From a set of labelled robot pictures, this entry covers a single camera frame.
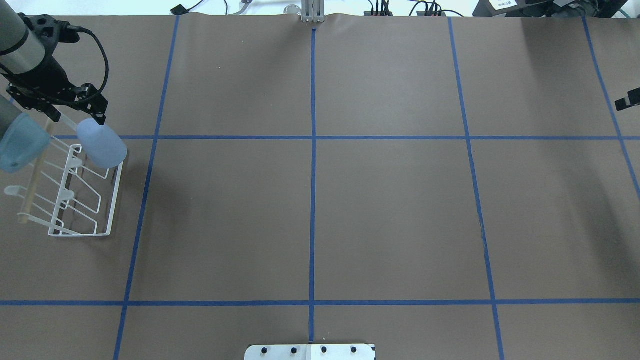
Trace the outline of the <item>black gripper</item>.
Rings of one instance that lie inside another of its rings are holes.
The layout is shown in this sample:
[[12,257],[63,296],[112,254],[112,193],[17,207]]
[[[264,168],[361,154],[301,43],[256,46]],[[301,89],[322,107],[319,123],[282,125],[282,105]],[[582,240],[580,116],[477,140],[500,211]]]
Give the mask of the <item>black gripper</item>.
[[[109,60],[96,34],[48,14],[8,16],[5,34],[12,38],[5,46],[6,91],[23,109],[46,114],[57,123],[61,114],[56,107],[64,106],[105,125],[109,102],[103,91],[109,80]],[[81,34],[94,39],[102,55],[104,73],[99,88],[90,82],[76,86],[55,59],[58,44],[76,44]]]

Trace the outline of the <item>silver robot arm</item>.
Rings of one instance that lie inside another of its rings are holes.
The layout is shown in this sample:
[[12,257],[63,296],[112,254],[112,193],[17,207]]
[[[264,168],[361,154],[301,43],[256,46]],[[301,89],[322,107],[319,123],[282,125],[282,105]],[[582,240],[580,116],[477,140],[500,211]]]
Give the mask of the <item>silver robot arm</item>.
[[[75,44],[80,35],[94,39],[104,63],[102,84],[73,84],[55,59],[58,44]],[[88,114],[105,125],[108,101],[103,91],[110,64],[100,39],[91,30],[48,14],[27,16],[1,2],[1,75],[11,100],[1,101],[1,170],[14,174],[50,146],[51,136],[26,112],[35,110],[58,123],[58,106]]]

